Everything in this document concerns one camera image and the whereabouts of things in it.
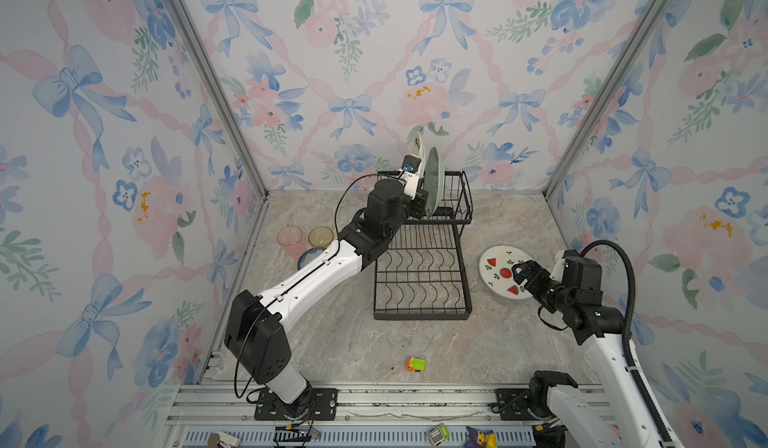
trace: green plate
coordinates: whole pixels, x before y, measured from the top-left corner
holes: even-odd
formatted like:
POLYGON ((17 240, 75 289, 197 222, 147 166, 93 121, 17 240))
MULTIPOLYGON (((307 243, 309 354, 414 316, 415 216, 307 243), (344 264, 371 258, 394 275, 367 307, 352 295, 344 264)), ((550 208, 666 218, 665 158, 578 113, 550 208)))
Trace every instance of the green plate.
POLYGON ((442 201, 443 191, 446 189, 446 168, 436 147, 429 150, 429 158, 424 166, 424 189, 427 192, 424 215, 429 217, 434 214, 437 205, 442 201))

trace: floral wallpaper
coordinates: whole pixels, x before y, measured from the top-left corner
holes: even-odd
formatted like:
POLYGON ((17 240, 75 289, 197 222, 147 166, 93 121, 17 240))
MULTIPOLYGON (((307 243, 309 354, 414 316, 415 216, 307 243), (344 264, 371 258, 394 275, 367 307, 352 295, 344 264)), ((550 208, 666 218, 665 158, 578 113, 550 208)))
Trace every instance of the floral wallpaper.
POLYGON ((0 11, 0 446, 152 446, 257 197, 162 0, 0 11))
POLYGON ((637 0, 184 1, 260 175, 288 190, 398 167, 418 131, 475 189, 541 190, 641 14, 637 0))
MULTIPOLYGON (((628 251, 638 356, 683 443, 768 446, 768 0, 673 0, 636 63, 550 203, 574 249, 628 251)), ((618 257, 590 256, 624 309, 618 257)))

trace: pink glass cup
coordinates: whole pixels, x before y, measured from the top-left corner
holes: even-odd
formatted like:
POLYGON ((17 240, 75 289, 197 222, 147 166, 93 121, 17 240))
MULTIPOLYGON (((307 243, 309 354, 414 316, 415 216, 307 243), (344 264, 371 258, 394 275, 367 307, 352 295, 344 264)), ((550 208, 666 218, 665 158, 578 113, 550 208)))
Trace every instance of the pink glass cup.
POLYGON ((306 250, 304 232, 298 226, 289 224, 277 233, 277 242, 292 258, 300 257, 306 250))

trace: metal bracket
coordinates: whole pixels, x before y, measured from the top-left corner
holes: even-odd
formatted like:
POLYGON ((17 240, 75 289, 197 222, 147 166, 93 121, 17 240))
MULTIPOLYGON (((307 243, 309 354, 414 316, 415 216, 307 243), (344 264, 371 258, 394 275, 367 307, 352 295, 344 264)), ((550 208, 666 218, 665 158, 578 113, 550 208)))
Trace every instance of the metal bracket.
MULTIPOLYGON (((504 406, 526 391, 528 391, 527 388, 497 388, 496 401, 498 401, 500 406, 504 406)), ((513 405, 504 408, 498 415, 501 416, 502 421, 530 421, 538 419, 528 412, 527 395, 523 396, 513 405)))
MULTIPOLYGON (((339 390, 336 388, 314 388, 312 390, 310 406, 313 406, 314 413, 311 416, 314 421, 334 421, 338 394, 339 390)), ((282 402, 268 388, 262 388, 259 392, 254 419, 256 421, 286 421, 282 402)))

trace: black wire dish rack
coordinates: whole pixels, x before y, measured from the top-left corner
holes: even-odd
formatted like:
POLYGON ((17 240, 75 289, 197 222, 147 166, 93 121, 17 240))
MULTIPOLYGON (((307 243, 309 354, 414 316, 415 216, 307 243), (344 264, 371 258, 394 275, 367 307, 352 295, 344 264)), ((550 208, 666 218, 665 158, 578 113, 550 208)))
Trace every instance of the black wire dish rack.
MULTIPOLYGON (((379 171, 397 176, 398 171, 379 171)), ((408 218, 376 260, 373 319, 467 319, 472 313, 461 235, 472 222, 472 194, 464 171, 446 171, 435 213, 408 218)))

